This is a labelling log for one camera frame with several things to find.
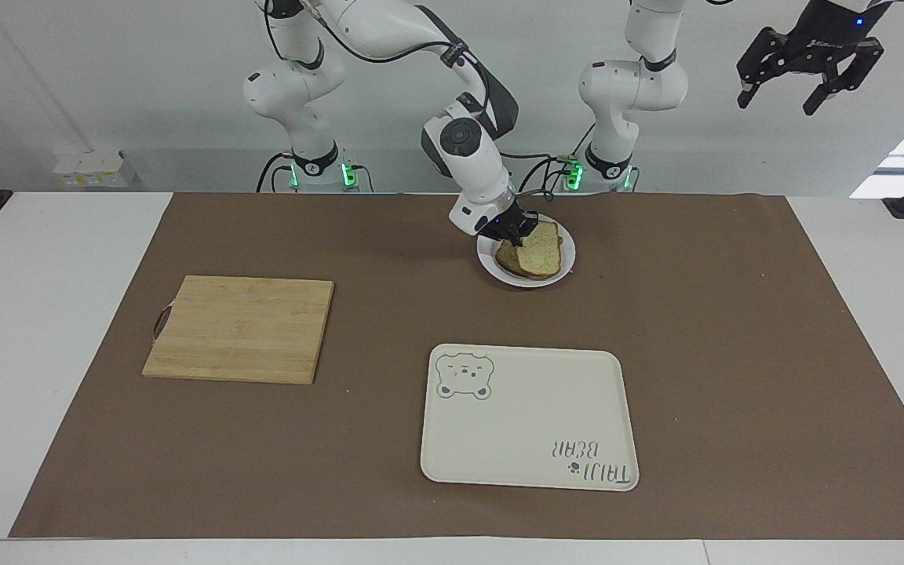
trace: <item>white tray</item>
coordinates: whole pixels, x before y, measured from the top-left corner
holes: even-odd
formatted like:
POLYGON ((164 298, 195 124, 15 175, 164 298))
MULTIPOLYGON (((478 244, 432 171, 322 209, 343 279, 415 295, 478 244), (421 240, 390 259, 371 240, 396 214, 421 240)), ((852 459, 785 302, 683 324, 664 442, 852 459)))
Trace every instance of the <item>white tray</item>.
POLYGON ((421 469, 439 483, 631 490, 640 474, 620 362, 602 351, 441 344, 421 469))

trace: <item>wall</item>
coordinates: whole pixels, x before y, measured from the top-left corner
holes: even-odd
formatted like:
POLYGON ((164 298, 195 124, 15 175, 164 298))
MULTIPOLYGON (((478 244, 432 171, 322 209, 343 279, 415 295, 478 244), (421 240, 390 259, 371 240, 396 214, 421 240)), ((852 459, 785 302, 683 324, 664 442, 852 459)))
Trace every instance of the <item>wall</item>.
MULTIPOLYGON (((520 122, 505 151, 569 151, 591 122, 577 94, 581 69, 631 57, 622 0, 425 1, 516 94, 520 122)), ((904 4, 875 29, 887 53, 857 93, 806 118, 800 105, 817 79, 786 76, 739 111, 736 60, 764 25, 790 29, 804 3, 690 0, 680 37, 690 94, 678 110, 636 118, 641 190, 842 197, 904 138, 904 4)), ((3 40, 94 147, 126 151, 148 190, 249 191, 288 145, 242 97, 243 79, 274 60, 249 0, 0 3, 0 25, 0 186, 57 189, 51 151, 78 146, 3 40)), ((460 92, 455 76, 426 54, 389 65, 338 56, 347 83, 316 106, 379 188, 454 189, 417 141, 460 92)))

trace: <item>bear face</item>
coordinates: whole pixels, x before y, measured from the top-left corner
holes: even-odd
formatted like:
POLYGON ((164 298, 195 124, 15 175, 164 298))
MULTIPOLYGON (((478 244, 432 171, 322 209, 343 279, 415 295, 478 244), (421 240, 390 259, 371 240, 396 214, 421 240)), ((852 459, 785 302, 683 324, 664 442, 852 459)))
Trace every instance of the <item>bear face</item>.
POLYGON ((473 394, 477 400, 490 397, 490 377, 494 362, 471 353, 443 355, 435 363, 438 371, 438 396, 451 398, 456 394, 473 394))

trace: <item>table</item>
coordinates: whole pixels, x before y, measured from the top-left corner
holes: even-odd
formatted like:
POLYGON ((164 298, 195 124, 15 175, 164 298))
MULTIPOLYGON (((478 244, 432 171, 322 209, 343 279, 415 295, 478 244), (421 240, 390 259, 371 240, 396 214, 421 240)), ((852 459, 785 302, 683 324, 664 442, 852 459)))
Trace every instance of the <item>table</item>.
MULTIPOLYGON (((169 196, 17 194, 0 212, 0 540, 51 439, 169 196)), ((872 350, 904 402, 904 222, 876 201, 789 200, 872 350)), ((0 541, 0 560, 534 563, 904 561, 904 542, 0 541)))

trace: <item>toast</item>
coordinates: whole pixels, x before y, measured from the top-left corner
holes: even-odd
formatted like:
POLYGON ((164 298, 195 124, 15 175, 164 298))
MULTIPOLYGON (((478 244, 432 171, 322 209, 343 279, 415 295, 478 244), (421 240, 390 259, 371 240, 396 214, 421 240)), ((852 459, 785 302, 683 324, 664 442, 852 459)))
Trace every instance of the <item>toast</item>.
POLYGON ((539 222, 532 233, 523 239, 523 246, 515 247, 502 241, 494 259, 500 267, 525 279, 549 279, 560 272, 560 244, 556 223, 539 222))
POLYGON ((545 279, 560 272, 560 230, 556 223, 539 222, 516 250, 518 267, 545 279))

